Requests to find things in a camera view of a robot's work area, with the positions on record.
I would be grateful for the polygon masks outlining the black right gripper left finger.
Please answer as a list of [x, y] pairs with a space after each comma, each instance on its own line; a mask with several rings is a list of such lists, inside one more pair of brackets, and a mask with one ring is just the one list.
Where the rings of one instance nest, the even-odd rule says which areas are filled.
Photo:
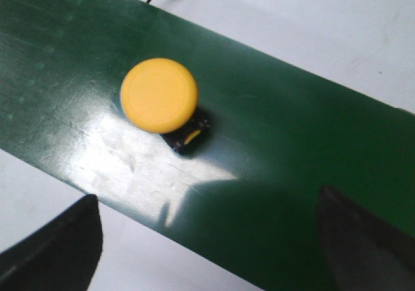
[[1, 289], [87, 290], [102, 245], [98, 199], [87, 194], [1, 253]]

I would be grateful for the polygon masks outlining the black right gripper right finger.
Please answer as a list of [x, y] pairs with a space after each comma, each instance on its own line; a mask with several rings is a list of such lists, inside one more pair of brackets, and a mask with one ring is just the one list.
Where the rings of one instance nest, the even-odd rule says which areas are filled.
[[343, 192], [320, 188], [316, 232], [339, 290], [414, 289], [414, 238]]

